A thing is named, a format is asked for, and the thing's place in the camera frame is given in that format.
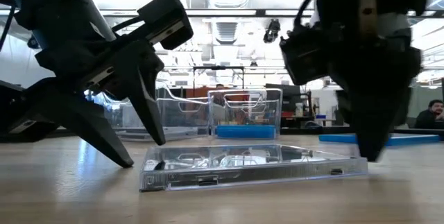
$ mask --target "desk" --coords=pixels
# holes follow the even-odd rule
[[[281,117],[281,128],[302,128],[302,122],[313,121],[313,117]]]
[[[347,154],[315,136],[282,142]],[[183,144],[217,144],[204,139]],[[167,145],[178,145],[171,142]],[[127,143],[136,164],[120,169],[78,138],[0,144],[0,219],[10,223],[441,224],[444,146],[388,150],[371,176],[217,190],[139,193],[147,146]]]
[[[323,127],[327,126],[327,122],[334,122],[336,119],[314,119],[316,123],[322,122],[321,125]]]

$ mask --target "cable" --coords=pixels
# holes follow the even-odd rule
[[[302,23],[302,14],[304,13],[305,9],[307,9],[308,4],[311,2],[311,0],[304,0],[303,3],[300,5],[298,14],[296,15],[296,18],[294,19],[294,25],[298,26]]]
[[[136,24],[142,21],[142,19],[139,16],[133,17],[132,19],[126,20],[121,22],[120,24],[117,24],[116,26],[112,27],[113,32],[120,31],[123,28],[126,28],[132,24]]]
[[[8,36],[9,28],[12,24],[12,19],[14,18],[15,13],[15,7],[11,6],[11,9],[9,10],[8,19],[6,20],[5,28],[3,29],[3,32],[1,33],[0,38],[0,51],[3,49],[3,45],[5,44],[6,37]]]

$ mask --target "blue object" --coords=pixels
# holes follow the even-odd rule
[[[274,139],[275,126],[217,126],[216,135],[220,138]]]
[[[356,144],[356,136],[354,134],[344,135],[319,135],[319,141],[339,142],[345,144]],[[401,146],[414,144],[432,144],[438,143],[440,137],[438,135],[402,135],[392,136],[386,143],[386,146]]]

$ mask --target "red object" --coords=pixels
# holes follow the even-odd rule
[[[282,112],[281,117],[292,117],[293,112]]]

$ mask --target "transparent plastic container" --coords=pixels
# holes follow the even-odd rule
[[[280,132],[281,89],[208,92],[211,135],[229,139],[275,139]]]
[[[365,175],[367,159],[277,144],[156,146],[148,150],[140,191],[208,189]]]
[[[124,141],[152,141],[130,101],[111,101],[106,95],[107,119]],[[208,98],[179,98],[168,86],[156,82],[156,102],[167,141],[209,134]]]

